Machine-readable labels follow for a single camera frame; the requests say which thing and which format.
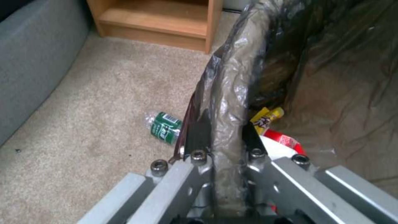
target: carpet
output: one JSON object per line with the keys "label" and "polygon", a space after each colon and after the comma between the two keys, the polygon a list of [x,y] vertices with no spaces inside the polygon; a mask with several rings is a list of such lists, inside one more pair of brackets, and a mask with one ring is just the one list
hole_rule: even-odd
{"label": "carpet", "polygon": [[[239,14],[223,12],[213,51]],[[0,148],[0,223],[74,223],[128,172],[174,148],[144,126],[149,110],[183,118],[210,55],[93,29],[68,74]]]}

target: yellow package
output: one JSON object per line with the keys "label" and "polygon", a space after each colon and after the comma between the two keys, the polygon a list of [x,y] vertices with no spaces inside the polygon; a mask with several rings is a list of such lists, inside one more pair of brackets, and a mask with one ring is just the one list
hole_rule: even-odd
{"label": "yellow package", "polygon": [[257,133],[263,135],[268,130],[271,122],[281,118],[284,114],[285,112],[281,107],[277,107],[271,111],[264,107],[250,120],[250,122],[253,123]]}

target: green bottle label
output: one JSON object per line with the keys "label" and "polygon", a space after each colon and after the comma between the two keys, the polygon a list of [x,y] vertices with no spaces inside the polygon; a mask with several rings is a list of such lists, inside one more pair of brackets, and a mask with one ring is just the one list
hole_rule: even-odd
{"label": "green bottle label", "polygon": [[173,139],[178,137],[181,123],[179,119],[160,112],[153,121],[150,132],[158,139],[173,144]]}

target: water bottle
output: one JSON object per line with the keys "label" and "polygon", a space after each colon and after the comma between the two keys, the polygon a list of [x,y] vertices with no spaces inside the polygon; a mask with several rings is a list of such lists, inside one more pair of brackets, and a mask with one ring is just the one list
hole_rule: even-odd
{"label": "water bottle", "polygon": [[182,121],[165,113],[149,111],[145,113],[145,127],[156,138],[174,145],[178,139]]}

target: wooden board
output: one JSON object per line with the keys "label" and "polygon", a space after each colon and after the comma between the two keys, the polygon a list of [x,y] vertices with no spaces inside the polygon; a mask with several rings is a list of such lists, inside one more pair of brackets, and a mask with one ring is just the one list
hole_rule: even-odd
{"label": "wooden board", "polygon": [[181,35],[159,33],[150,30],[126,28],[114,25],[102,25],[107,36],[158,43],[174,47],[182,47],[197,51],[205,50],[205,39]]}
{"label": "wooden board", "polygon": [[113,6],[117,0],[87,0],[88,6],[90,8],[91,14],[94,18],[94,23],[96,24],[98,33],[100,36],[104,36],[104,31],[99,22],[99,17],[111,6]]}
{"label": "wooden board", "polygon": [[121,0],[106,10],[99,21],[102,24],[205,39],[207,11],[207,3],[202,1]]}
{"label": "wooden board", "polygon": [[209,0],[205,53],[210,53],[222,12],[222,0]]}

